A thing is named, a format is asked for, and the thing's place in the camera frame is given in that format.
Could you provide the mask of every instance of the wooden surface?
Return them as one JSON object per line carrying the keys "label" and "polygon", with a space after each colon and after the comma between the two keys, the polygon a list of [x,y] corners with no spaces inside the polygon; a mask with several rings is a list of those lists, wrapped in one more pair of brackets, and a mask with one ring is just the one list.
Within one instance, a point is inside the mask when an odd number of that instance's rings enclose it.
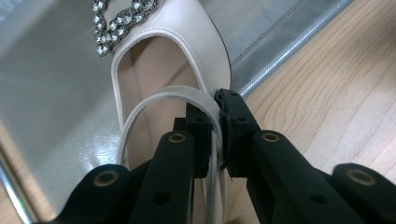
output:
{"label": "wooden surface", "polygon": [[[261,128],[327,173],[356,162],[396,183],[395,10],[396,1],[357,0],[310,40],[247,98]],[[3,189],[0,204],[0,223],[18,223]],[[226,217],[258,223],[242,179],[228,181]]]}

